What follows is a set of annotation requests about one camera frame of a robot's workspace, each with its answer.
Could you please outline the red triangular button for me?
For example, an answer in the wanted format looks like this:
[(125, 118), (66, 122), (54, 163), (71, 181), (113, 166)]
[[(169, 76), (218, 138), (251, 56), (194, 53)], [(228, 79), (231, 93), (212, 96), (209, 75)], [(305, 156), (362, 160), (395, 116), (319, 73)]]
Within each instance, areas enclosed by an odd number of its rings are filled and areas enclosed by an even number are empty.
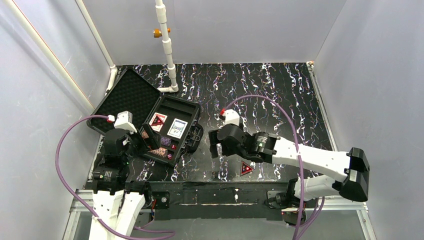
[(249, 173), (253, 172), (254, 170), (255, 169), (252, 166), (250, 166), (249, 164), (247, 164), (244, 161), (241, 161), (241, 164), (240, 164), (240, 176), (244, 176), (246, 174), (249, 174)]
[(150, 120), (150, 125), (151, 126), (160, 126), (163, 125), (165, 123), (167, 116), (165, 115), (161, 115), (161, 114), (155, 114), (152, 119)]

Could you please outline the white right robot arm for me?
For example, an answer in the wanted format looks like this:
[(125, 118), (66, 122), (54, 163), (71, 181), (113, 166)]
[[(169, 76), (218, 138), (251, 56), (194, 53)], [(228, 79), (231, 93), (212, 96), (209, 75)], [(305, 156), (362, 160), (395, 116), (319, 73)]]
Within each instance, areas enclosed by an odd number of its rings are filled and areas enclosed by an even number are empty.
[(369, 199), (371, 167), (364, 150), (331, 151), (293, 141), (275, 134), (249, 134), (238, 125), (227, 124), (208, 133), (210, 152), (218, 157), (217, 145), (224, 156), (238, 155), (255, 163), (290, 165), (320, 175), (309, 179), (295, 179), (285, 193), (286, 200), (309, 201), (318, 197), (339, 195), (353, 202)]

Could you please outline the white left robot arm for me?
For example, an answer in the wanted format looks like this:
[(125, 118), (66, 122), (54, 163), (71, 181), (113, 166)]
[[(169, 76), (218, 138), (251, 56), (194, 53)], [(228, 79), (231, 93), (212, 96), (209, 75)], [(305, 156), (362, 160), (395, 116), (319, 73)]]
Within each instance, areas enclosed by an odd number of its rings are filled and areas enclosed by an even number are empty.
[(154, 203), (148, 182), (128, 181), (129, 160), (160, 147), (161, 137), (148, 123), (131, 131), (131, 124), (105, 133), (100, 160), (92, 172), (93, 210), (89, 239), (129, 237), (142, 207)]

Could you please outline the black poker set case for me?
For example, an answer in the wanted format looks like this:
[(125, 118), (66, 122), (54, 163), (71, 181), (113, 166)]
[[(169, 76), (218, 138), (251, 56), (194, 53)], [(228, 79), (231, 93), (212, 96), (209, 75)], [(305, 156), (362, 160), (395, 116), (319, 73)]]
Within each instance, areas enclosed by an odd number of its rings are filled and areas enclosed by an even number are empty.
[[(150, 84), (133, 69), (126, 69), (119, 76), (110, 92), (103, 98), (95, 108), (94, 115), (114, 115), (120, 112), (132, 113), (132, 123), (138, 129), (142, 124), (150, 122), (154, 113), (167, 115), (166, 122), (158, 132), (162, 137), (172, 140), (171, 145), (166, 147), (172, 159), (160, 157), (151, 153), (145, 153), (144, 157), (160, 163), (174, 166), (178, 163), (181, 155), (194, 153), (200, 144), (204, 130), (198, 123), (201, 106), (188, 100), (177, 98), (168, 94), (162, 94), (156, 87)], [(181, 137), (177, 139), (168, 136), (174, 119), (187, 122), (187, 127)]]

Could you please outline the red playing card deck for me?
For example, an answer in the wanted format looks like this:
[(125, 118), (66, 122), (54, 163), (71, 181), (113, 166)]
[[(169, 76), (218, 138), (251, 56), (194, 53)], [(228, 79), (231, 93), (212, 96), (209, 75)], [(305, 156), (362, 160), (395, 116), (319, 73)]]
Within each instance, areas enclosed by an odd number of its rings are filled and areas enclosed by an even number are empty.
[(160, 132), (162, 127), (165, 125), (167, 118), (167, 115), (155, 112), (149, 121), (149, 125), (154, 131)]

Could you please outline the orange blue chip row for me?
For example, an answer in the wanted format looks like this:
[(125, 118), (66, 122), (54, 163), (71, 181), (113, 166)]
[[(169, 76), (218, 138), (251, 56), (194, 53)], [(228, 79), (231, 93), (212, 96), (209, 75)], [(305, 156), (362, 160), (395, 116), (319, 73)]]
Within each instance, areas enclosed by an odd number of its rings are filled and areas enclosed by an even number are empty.
[[(144, 140), (149, 138), (149, 135), (145, 131), (141, 133), (141, 136)], [(168, 154), (168, 150), (164, 147), (160, 147), (158, 149), (150, 150), (148, 153), (165, 158)]]

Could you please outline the blue playing card deck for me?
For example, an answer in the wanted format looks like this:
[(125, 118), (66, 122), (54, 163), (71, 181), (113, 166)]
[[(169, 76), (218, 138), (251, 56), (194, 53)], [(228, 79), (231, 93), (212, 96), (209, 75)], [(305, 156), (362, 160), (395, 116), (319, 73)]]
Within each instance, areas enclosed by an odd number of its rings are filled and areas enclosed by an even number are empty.
[(188, 123), (181, 119), (175, 118), (169, 128), (167, 135), (176, 139), (181, 139)]

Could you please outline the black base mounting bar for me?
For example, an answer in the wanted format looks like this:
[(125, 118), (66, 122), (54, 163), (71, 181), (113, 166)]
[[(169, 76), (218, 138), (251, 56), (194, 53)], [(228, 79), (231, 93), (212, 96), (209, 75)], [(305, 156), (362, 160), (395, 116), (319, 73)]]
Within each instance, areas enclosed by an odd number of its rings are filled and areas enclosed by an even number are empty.
[(297, 211), (292, 182), (130, 181), (124, 190), (145, 194), (156, 221), (177, 219), (267, 219)]

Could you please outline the white corner pipe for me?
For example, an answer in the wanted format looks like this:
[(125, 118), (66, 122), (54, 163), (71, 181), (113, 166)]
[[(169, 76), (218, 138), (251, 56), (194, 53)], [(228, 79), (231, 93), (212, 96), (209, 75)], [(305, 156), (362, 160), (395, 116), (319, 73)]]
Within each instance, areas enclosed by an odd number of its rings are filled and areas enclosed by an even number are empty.
[(87, 23), (94, 39), (97, 42), (97, 45), (100, 49), (100, 51), (102, 52), (108, 66), (109, 66), (109, 70), (110, 70), (110, 74), (109, 74), (109, 79), (108, 79), (108, 84), (105, 90), (105, 96), (111, 91), (112, 87), (114, 86), (115, 83), (115, 79), (118, 73), (118, 68), (115, 65), (115, 63), (113, 62), (111, 55), (109, 54), (109, 51), (107, 50), (96, 26), (95, 23), (93, 22), (83, 0), (75, 0), (75, 3), (77, 4), (83, 18), (85, 19), (85, 22)]

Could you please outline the orange valve knob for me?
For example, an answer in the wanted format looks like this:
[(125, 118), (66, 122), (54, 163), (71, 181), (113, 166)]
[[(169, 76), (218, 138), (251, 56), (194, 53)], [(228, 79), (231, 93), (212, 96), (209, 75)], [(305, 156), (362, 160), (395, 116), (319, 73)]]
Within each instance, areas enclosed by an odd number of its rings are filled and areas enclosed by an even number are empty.
[(152, 33), (153, 33), (154, 38), (162, 38), (163, 37), (162, 31), (159, 28), (155, 28)]

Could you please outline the white PVC pipe stand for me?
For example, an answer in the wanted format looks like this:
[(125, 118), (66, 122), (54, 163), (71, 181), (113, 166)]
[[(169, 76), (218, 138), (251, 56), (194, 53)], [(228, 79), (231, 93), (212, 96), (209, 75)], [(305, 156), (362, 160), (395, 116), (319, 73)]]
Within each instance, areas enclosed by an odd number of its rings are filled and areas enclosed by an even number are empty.
[(177, 84), (176, 67), (172, 56), (172, 40), (169, 37), (168, 26), (167, 26), (167, 11), (166, 6), (162, 0), (155, 0), (155, 10), (160, 30), (162, 31), (162, 46), (166, 55), (167, 71), (170, 78), (171, 84), (168, 87), (160, 87), (158, 90), (161, 93), (176, 93), (179, 91)]

